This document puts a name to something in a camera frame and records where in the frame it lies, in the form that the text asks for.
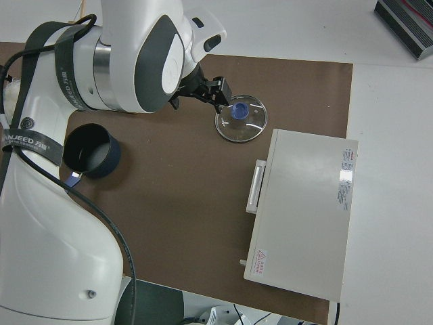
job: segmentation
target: label sticker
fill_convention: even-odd
[[[263,276],[263,272],[265,272],[267,255],[268,255],[268,251],[265,251],[263,249],[256,250],[256,255],[254,257],[254,264],[252,269],[252,274],[254,276]]]
[[[355,159],[356,154],[352,149],[347,148],[345,151],[343,151],[337,203],[338,207],[344,211],[348,211],[350,208],[353,167],[355,165]]]

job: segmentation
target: black cable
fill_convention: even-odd
[[[267,315],[263,316],[261,319],[259,319],[257,322],[255,322],[253,325],[257,325],[259,322],[261,322],[262,320],[264,320],[266,317],[268,317],[271,314],[272,313],[268,313]]]
[[[334,325],[338,325],[339,318],[340,318],[340,303],[337,303],[336,321],[334,322]]]
[[[183,318],[177,325],[187,325],[187,324],[191,324],[191,323],[197,323],[198,321],[200,321],[199,318],[186,317],[186,318]]]
[[[58,178],[54,177],[52,174],[48,173],[46,170],[38,166],[36,163],[34,163],[29,157],[27,157],[23,151],[21,151],[21,148],[14,147],[14,152],[30,167],[32,167],[35,171],[40,173],[42,176],[46,177],[53,183],[59,185],[64,190],[68,191],[72,195],[76,196],[79,200],[83,201],[85,204],[87,204],[89,207],[91,207],[100,217],[105,221],[105,223],[108,224],[108,226],[113,230],[113,232],[116,234],[116,237],[119,239],[119,242],[121,243],[125,255],[127,256],[128,262],[129,262],[129,268],[131,271],[131,295],[133,295],[133,301],[131,303],[131,318],[132,322],[134,323],[135,319],[135,303],[136,303],[136,286],[137,286],[137,279],[135,275],[135,266],[134,261],[131,255],[131,251],[128,247],[128,244],[126,240],[124,239],[123,234],[120,232],[120,230],[117,228],[117,225],[91,200],[89,200],[86,196],[75,190],[74,188],[71,188],[69,185],[65,184]]]
[[[35,54],[40,54],[46,51],[52,51],[54,49],[54,44],[53,45],[48,45],[48,46],[44,46],[44,47],[40,47],[37,49],[25,49],[23,51],[19,51],[18,53],[15,53],[13,56],[11,56],[9,58],[9,60],[5,63],[5,65],[3,66],[3,68],[0,71],[0,85],[2,88],[2,91],[0,91],[0,114],[5,114],[5,106],[4,106],[4,99],[3,99],[3,84],[6,80],[6,76],[7,76],[7,71],[9,70],[9,68],[11,67],[11,65],[18,60],[19,58],[21,58],[22,56],[29,56],[29,55],[35,55]]]
[[[236,305],[233,304],[233,307],[235,308],[236,312],[237,312],[237,316],[239,317],[239,320],[241,321],[241,324],[244,325],[244,321],[242,320],[241,314],[239,313],[239,311],[236,308]]]
[[[86,24],[86,26],[78,31],[75,34],[74,37],[74,42],[78,41],[79,39],[81,39],[83,36],[85,36],[90,29],[95,25],[96,23],[96,15],[88,15],[85,16],[83,18],[81,18],[80,20],[78,20],[75,24],[82,24],[83,22],[86,22],[88,20],[89,23]],[[19,58],[21,58],[22,56],[29,56],[29,55],[39,55],[40,53],[46,52],[46,51],[52,51],[55,49],[55,44],[53,45],[48,45],[48,46],[44,46],[44,47],[39,47],[36,49],[25,49],[23,51],[19,51],[18,53],[15,53],[12,57],[9,58],[9,60],[5,63],[5,65],[3,67],[1,67],[0,70],[0,85],[1,85],[1,91],[0,91],[0,114],[5,114],[5,106],[4,106],[4,98],[3,98],[3,85],[4,82],[7,78],[7,71],[9,70],[9,68],[11,67],[11,65]],[[21,151],[21,148],[18,147],[14,147],[14,152],[26,163],[28,164],[30,167],[32,167],[35,171],[37,171],[38,173],[40,173],[41,175],[45,176],[47,179],[49,179],[50,181],[52,181],[53,183],[57,184],[58,186],[60,186],[61,188],[63,188],[64,190],[68,191],[69,193],[71,193],[72,195],[76,196],[79,200],[83,201],[85,204],[87,204],[90,208],[92,208],[100,217],[101,219],[103,219],[106,224],[112,229],[112,231],[114,232],[114,234],[116,235],[116,237],[118,238],[119,242],[121,243],[125,255],[127,256],[127,260],[129,263],[129,268],[130,268],[130,272],[131,272],[131,314],[130,314],[130,324],[133,325],[134,321],[135,321],[135,305],[137,302],[137,278],[135,275],[135,266],[134,266],[134,261],[131,255],[131,250],[128,247],[128,244],[126,242],[126,240],[124,239],[124,236],[122,235],[122,233],[120,232],[120,230],[117,228],[116,224],[96,205],[94,204],[91,200],[89,200],[86,196],[82,195],[80,192],[76,191],[74,188],[71,188],[70,186],[68,186],[67,184],[65,184],[64,182],[60,181],[59,179],[57,179],[56,177],[54,177],[53,175],[51,175],[50,173],[48,173],[46,170],[44,170],[43,168],[41,168],[40,166],[38,166],[37,164],[35,164],[31,159],[29,159],[29,157],[27,157],[23,151]]]
[[[77,20],[74,23],[74,25],[79,25],[79,24],[82,24],[83,22],[86,22],[87,20],[90,20],[89,23],[86,24],[85,27],[82,30],[79,30],[74,35],[74,42],[77,42],[81,37],[83,37],[84,35],[86,35],[93,26],[95,26],[96,19],[97,19],[96,15],[90,14],[90,15],[84,16],[83,18]]]
[[[6,74],[5,80],[9,83],[12,82],[14,78],[12,76],[9,76],[8,74]]]

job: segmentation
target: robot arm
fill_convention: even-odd
[[[155,112],[167,102],[177,108],[180,95],[216,108],[228,105],[231,92],[225,80],[209,83],[199,65],[226,37],[211,13],[204,9],[184,13],[179,0],[103,0],[102,12],[94,74],[97,92],[107,106]]]
[[[179,0],[102,0],[102,12],[104,26],[94,26],[70,50],[64,45],[79,26],[43,25],[32,34],[28,47],[55,50],[24,58],[11,129],[30,127],[62,144],[68,118],[80,105],[155,112],[167,102],[177,107],[182,95],[215,108],[228,105],[224,78],[208,81],[199,63],[225,38],[211,14],[183,13]],[[31,134],[10,137],[35,144]],[[111,324],[122,280],[116,239],[25,162],[58,179],[55,163],[29,149],[22,154],[4,154],[0,171],[1,323]]]

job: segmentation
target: white table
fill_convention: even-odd
[[[359,158],[340,324],[427,324],[433,57],[416,62],[375,17],[374,0],[184,2],[205,5],[225,25],[228,39],[215,53],[355,64],[347,138],[359,140]],[[0,0],[0,41],[23,42],[42,22],[71,20],[78,4]],[[87,12],[100,15],[98,0]]]

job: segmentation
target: black cylindrical container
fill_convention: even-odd
[[[65,141],[63,161],[76,173],[104,177],[117,167],[119,160],[119,143],[101,125],[77,127]]]

